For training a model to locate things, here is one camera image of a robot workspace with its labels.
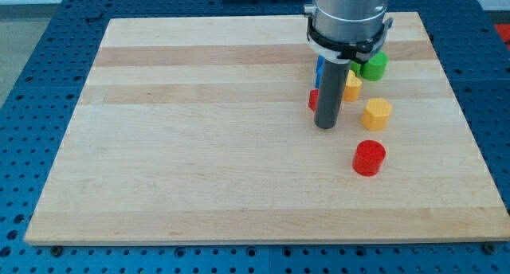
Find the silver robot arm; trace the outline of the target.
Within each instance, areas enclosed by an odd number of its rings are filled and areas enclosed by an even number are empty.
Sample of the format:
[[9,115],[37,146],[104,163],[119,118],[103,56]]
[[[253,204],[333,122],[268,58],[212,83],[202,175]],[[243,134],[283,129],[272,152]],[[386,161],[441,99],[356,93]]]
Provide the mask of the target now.
[[389,0],[312,0],[304,5],[310,47],[324,59],[367,63],[380,51],[393,19]]

